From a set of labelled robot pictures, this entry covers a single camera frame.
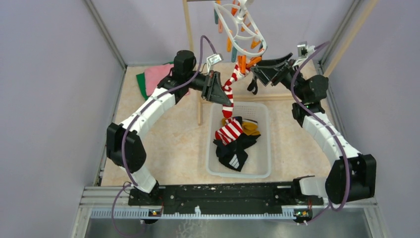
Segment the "white round clip hanger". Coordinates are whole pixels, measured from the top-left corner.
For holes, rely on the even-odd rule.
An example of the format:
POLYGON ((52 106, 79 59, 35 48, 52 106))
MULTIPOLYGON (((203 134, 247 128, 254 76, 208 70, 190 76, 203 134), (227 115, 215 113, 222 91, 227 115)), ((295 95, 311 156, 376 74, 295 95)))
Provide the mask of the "white round clip hanger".
POLYGON ((235 52, 242 74, 262 60, 267 41, 252 18, 249 8, 253 0, 233 0, 231 3, 213 2, 219 25, 227 34, 227 48, 235 52))

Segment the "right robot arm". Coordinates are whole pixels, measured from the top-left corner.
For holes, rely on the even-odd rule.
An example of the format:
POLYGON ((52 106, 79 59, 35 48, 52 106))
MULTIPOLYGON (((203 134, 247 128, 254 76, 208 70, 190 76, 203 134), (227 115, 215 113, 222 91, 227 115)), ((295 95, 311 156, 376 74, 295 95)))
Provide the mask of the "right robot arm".
POLYGON ((280 83, 291 91, 295 100, 293 118, 314 139, 331 165, 325 178, 306 176, 295 179, 290 191, 292 201, 304 204, 311 195, 316 195, 340 205, 374 197, 376 159, 350 145, 329 120, 321 105, 327 96, 328 78, 317 74, 304 79, 301 74, 301 69, 312 56, 297 60, 292 60, 291 56, 262 60, 251 67, 251 72, 262 83, 273 86, 280 83))

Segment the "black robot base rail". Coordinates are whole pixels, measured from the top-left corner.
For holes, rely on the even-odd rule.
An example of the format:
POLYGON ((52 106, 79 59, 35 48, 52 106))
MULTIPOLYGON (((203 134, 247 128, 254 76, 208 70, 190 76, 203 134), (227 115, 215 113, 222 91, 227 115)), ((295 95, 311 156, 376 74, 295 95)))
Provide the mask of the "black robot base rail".
POLYGON ((131 189, 128 205, 147 209, 148 219, 311 218, 324 200, 296 189, 291 181, 158 185, 151 193, 131 189))

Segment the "black sock with grey patches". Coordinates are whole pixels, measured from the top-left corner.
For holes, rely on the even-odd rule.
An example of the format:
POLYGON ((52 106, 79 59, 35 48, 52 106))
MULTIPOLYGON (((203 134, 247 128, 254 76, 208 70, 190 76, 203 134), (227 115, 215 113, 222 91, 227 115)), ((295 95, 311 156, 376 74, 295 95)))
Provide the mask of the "black sock with grey patches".
POLYGON ((241 172, 247 159, 248 154, 244 150, 244 152, 235 154, 232 158, 218 158, 218 161, 231 170, 241 172))

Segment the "red white striped sock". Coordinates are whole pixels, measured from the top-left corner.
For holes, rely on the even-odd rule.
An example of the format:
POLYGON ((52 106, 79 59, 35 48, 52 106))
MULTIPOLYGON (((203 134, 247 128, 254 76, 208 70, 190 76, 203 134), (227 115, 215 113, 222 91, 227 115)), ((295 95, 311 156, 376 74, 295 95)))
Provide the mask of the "red white striped sock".
POLYGON ((244 79, 249 74, 249 68, 245 68, 245 72, 241 71, 241 67, 238 62, 235 63, 233 72, 231 74, 230 79, 228 79, 225 84, 223 85, 222 89, 226 94, 227 98, 229 99, 230 104, 223 104, 222 105, 222 114, 223 117, 228 119, 233 115, 234 109, 234 96, 233 96, 233 89, 232 84, 244 79))

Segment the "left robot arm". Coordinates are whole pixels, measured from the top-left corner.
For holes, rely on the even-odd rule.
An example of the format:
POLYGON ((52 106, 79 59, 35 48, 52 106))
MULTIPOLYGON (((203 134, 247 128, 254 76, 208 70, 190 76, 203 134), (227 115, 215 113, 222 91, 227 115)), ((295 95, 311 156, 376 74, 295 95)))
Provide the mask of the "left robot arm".
POLYGON ((213 70, 213 66, 222 60, 218 53, 207 57, 208 71, 202 74, 195 70, 197 61, 192 51, 178 51, 169 73, 141 107, 123 122, 107 127, 106 156, 127 172, 132 186, 141 191, 140 199, 147 205, 158 201, 159 192, 157 180, 145 166, 147 154, 142 137, 189 89, 200 91, 201 97, 208 102, 230 105, 221 87, 220 73, 213 70))

